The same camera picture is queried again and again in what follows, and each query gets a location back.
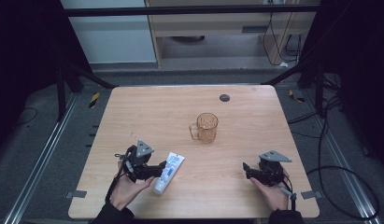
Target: glass mug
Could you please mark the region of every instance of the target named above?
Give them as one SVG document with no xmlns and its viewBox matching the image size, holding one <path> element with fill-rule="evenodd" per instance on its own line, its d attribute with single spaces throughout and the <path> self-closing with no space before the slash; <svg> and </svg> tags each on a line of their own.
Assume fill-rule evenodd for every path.
<svg viewBox="0 0 384 224">
<path fill-rule="evenodd" d="M 192 139 L 200 140 L 203 143 L 213 142 L 216 137 L 218 122 L 218 118 L 214 114 L 201 114 L 194 124 L 189 125 Z"/>
</svg>

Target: toothpaste tube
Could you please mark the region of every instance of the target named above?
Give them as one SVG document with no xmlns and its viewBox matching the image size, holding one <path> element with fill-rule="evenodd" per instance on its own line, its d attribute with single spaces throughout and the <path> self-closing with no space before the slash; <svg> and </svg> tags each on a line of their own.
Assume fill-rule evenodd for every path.
<svg viewBox="0 0 384 224">
<path fill-rule="evenodd" d="M 175 172 L 182 164 L 183 160 L 185 160 L 184 157 L 174 152 L 169 153 L 168 158 L 166 160 L 167 163 L 165 165 L 165 168 L 163 169 L 162 175 L 156 180 L 154 192 L 156 192 L 157 194 L 162 194 L 164 192 L 165 188 L 168 186 L 168 183 L 171 181 Z"/>
</svg>

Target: gray tape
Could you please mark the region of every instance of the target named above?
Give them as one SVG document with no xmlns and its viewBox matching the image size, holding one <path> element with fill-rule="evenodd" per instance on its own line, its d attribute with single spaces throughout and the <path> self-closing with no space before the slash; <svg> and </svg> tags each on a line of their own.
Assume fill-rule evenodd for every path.
<svg viewBox="0 0 384 224">
<path fill-rule="evenodd" d="M 320 192 L 320 191 L 306 191 L 306 192 L 302 192 L 302 197 L 304 200 L 306 199 L 310 199 L 310 198 L 322 198 L 323 197 L 323 194 Z"/>
<path fill-rule="evenodd" d="M 67 199 L 85 198 L 86 194 L 87 194 L 87 191 L 83 191 L 83 190 L 68 191 L 65 194 L 65 198 L 67 198 Z"/>
</svg>

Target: light wood tabletop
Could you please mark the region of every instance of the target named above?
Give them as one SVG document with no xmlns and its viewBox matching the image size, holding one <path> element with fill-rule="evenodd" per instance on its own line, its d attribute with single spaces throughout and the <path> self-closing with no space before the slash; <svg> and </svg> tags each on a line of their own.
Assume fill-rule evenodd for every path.
<svg viewBox="0 0 384 224">
<path fill-rule="evenodd" d="M 230 101 L 222 102 L 227 94 Z M 214 142 L 192 140 L 189 125 L 205 112 L 219 119 Z M 303 217 L 317 217 L 306 171 L 272 86 L 118 87 L 110 95 L 77 190 L 72 218 L 94 218 L 117 173 L 116 153 L 124 154 L 137 140 L 154 147 L 148 165 L 165 161 L 169 152 L 186 159 L 162 195 L 154 183 L 128 206 L 136 218 L 256 218 L 271 213 L 262 194 L 246 179 L 242 163 L 259 169 L 259 154 L 276 150 L 292 159 L 281 164 L 297 193 Z"/>
</svg>

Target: hand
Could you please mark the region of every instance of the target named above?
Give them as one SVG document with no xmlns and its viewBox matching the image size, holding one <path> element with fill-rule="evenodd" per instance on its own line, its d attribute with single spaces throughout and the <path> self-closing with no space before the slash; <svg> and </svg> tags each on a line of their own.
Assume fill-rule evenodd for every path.
<svg viewBox="0 0 384 224">
<path fill-rule="evenodd" d="M 285 176 L 289 177 L 288 173 L 284 169 Z M 266 200 L 268 206 L 271 208 L 271 210 L 276 211 L 279 210 L 287 210 L 288 209 L 288 198 L 289 196 L 282 192 L 282 190 L 279 187 L 282 186 L 282 183 L 277 186 L 268 187 L 264 184 L 262 184 L 259 180 L 256 178 L 251 177 L 250 181 L 253 183 L 253 185 L 258 188 Z"/>
<path fill-rule="evenodd" d="M 121 168 L 121 161 L 118 162 L 118 167 L 119 169 Z M 136 184 L 128 177 L 128 175 L 121 172 L 121 177 L 110 196 L 110 203 L 118 210 L 122 210 L 125 206 L 130 204 L 143 189 L 148 188 L 153 179 L 154 176 L 143 183 Z"/>
</svg>

